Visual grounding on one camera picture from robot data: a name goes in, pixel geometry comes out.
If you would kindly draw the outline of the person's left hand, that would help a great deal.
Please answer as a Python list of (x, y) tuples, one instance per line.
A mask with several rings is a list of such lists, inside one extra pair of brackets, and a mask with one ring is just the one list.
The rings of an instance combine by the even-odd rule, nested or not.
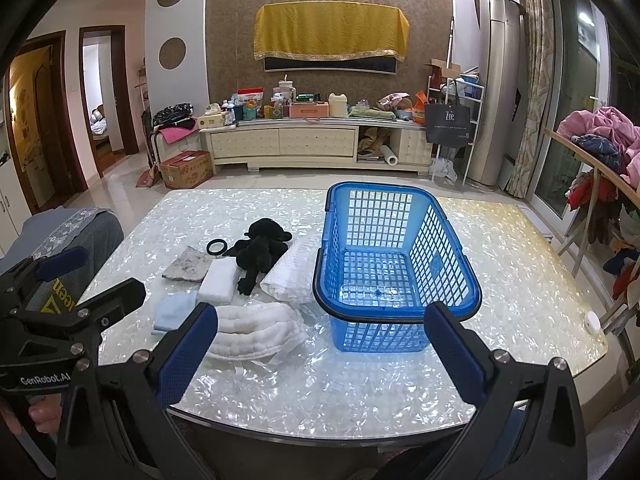
[[(34, 422), (36, 429), (42, 434), (57, 434), (60, 429), (62, 417), (62, 396), (59, 394), (50, 394), (44, 396), (41, 400), (32, 404), (28, 409), (28, 414)], [(18, 421), (15, 414), (1, 401), (1, 416), (6, 422), (9, 430), (14, 436), (20, 436), (23, 432), (23, 426)]]

